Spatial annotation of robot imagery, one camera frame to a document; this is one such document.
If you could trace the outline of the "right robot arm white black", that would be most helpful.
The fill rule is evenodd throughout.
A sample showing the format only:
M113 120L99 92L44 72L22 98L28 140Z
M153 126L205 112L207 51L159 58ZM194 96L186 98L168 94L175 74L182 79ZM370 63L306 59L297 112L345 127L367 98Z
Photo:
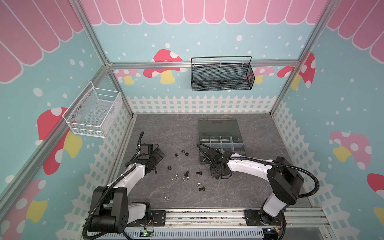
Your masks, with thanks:
M210 164L211 176L215 179L229 179L234 172L248 174L269 182L271 195L256 212L246 210L248 225L256 221L271 226L278 220L285 226L284 210L297 203L298 199L308 198L320 189L318 178L311 172L293 166L283 157L274 160L261 160L239 155L235 152L220 152L208 145L198 143L197 147Z

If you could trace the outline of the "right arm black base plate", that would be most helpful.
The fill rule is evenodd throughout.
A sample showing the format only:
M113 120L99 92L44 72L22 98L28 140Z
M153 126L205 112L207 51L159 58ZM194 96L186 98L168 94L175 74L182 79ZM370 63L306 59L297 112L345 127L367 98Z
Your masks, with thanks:
M245 220L247 226L278 226L282 227L284 224L283 221L283 212L280 211L276 217L271 217L268 214L256 209L247 209L244 210Z

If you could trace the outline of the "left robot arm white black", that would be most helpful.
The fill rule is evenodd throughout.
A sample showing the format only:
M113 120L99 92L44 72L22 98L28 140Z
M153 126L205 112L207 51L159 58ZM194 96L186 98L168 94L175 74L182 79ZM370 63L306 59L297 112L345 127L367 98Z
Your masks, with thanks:
M139 139L134 156L125 164L126 170L106 186L93 191L89 215L83 226L82 238L95 240L106 234L123 234L128 225L147 227L165 226L166 211L152 211L148 202L130 203L128 195L133 187L165 157L158 145L144 144Z

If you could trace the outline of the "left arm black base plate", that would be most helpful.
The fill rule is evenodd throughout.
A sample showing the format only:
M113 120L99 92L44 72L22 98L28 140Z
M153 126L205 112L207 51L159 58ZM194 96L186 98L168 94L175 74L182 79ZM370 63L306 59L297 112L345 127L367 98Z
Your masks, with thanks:
M164 227L166 221L166 211L151 211L151 218L144 218L143 220L136 220L129 223L127 227Z

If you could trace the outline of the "grey transparent organizer box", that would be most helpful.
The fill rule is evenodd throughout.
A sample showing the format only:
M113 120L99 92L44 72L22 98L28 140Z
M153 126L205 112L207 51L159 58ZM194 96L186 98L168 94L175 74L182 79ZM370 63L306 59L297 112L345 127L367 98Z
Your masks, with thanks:
M244 141L235 118L209 119L200 118L198 122L199 143L206 145L201 149L218 149L220 152L231 151L246 154Z

